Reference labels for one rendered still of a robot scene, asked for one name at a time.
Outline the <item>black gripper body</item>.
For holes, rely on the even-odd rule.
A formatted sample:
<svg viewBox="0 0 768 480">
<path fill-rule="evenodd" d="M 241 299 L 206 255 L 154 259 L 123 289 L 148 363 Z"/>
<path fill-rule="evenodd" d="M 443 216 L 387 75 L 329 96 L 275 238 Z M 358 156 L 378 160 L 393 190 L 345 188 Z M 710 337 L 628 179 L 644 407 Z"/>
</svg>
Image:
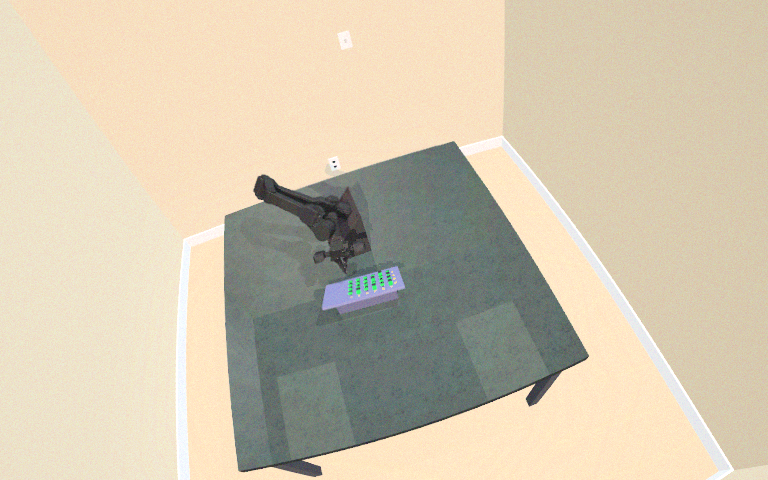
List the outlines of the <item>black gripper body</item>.
<svg viewBox="0 0 768 480">
<path fill-rule="evenodd" d="M 339 240 L 339 237 L 342 237 L 342 236 L 343 235 L 342 235 L 341 231 L 338 232 L 338 233 L 333 234 L 328 239 L 329 245 L 330 245 L 330 240 L 331 240 L 330 238 L 334 238 L 334 240 Z M 354 250 L 355 252 L 360 252 L 360 251 L 366 250 L 365 249 L 364 241 L 363 240 L 358 240 L 358 241 L 353 242 L 353 245 L 350 245 L 350 251 L 352 251 L 352 250 Z M 349 255 L 350 251 L 345 252 L 345 255 Z M 325 252 L 325 250 L 323 250 L 323 251 L 316 252 L 314 257 L 313 257 L 313 259 L 314 259 L 315 264 L 317 264 L 317 263 L 324 262 L 325 258 L 327 258 L 327 257 L 331 258 L 330 253 L 329 252 Z M 336 258 L 331 258 L 331 260 L 332 259 L 336 259 Z"/>
</svg>

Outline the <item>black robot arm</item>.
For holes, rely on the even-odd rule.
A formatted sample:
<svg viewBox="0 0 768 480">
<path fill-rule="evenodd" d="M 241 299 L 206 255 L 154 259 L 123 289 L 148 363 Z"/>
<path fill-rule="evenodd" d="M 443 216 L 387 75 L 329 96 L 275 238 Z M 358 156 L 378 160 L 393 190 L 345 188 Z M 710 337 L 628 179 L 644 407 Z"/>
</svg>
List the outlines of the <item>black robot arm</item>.
<svg viewBox="0 0 768 480">
<path fill-rule="evenodd" d="M 338 218 L 344 222 L 352 212 L 347 200 L 340 202 L 339 197 L 314 197 L 287 189 L 278 185 L 268 175 L 258 176 L 253 193 L 266 204 L 273 204 L 299 217 L 313 232 L 319 241 L 327 241 L 333 234 L 341 231 Z M 343 236 L 339 240 L 330 238 L 329 253 L 331 258 L 344 257 L 350 251 L 348 241 Z"/>
</svg>

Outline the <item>blue switch panel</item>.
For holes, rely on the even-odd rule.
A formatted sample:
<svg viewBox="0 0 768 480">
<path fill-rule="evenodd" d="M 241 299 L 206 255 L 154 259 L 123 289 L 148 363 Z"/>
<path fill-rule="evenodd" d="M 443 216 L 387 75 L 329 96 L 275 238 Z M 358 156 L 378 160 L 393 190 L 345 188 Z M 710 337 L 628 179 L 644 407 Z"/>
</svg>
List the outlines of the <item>blue switch panel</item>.
<svg viewBox="0 0 768 480">
<path fill-rule="evenodd" d="M 399 298 L 405 289 L 398 267 L 326 285 L 322 308 L 337 308 L 340 314 Z"/>
</svg>

